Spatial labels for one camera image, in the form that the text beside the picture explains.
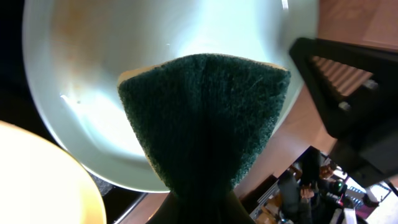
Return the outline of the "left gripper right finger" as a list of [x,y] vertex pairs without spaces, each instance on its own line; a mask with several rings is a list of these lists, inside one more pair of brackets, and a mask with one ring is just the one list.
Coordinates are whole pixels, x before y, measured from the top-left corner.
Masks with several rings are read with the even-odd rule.
[[233,191],[222,201],[222,223],[255,224]]

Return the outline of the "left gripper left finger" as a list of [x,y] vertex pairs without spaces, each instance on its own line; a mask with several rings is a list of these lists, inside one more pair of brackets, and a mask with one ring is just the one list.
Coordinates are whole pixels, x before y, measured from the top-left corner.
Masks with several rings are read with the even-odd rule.
[[185,202],[171,192],[146,224],[184,224],[187,221],[185,206]]

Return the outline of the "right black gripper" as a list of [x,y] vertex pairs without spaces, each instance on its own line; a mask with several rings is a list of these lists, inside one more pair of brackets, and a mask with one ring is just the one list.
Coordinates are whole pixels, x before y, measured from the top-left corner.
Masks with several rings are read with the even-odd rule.
[[[363,187],[397,175],[397,52],[324,39],[298,38],[290,47],[327,133],[329,157]],[[344,95],[315,58],[371,73]]]

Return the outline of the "mint plate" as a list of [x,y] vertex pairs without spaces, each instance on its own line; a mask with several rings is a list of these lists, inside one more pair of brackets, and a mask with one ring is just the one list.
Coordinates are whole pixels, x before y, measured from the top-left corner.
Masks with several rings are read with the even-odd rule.
[[282,123],[303,87],[289,56],[317,35],[317,0],[31,0],[23,54],[36,108],[57,143],[95,176],[166,193],[117,93],[120,74],[191,54],[228,54],[290,70]]

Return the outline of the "green yellow sponge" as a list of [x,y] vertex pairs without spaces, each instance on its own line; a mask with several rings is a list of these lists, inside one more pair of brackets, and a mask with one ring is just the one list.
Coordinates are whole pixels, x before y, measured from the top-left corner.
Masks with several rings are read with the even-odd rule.
[[265,148],[289,83],[278,65],[195,54],[123,73],[118,94],[162,182],[185,200],[217,200]]

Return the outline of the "yellow plate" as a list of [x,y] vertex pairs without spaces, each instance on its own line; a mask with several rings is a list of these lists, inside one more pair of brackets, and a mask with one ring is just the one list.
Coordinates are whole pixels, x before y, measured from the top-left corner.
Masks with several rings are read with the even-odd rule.
[[106,223],[87,171],[48,140],[1,122],[1,223]]

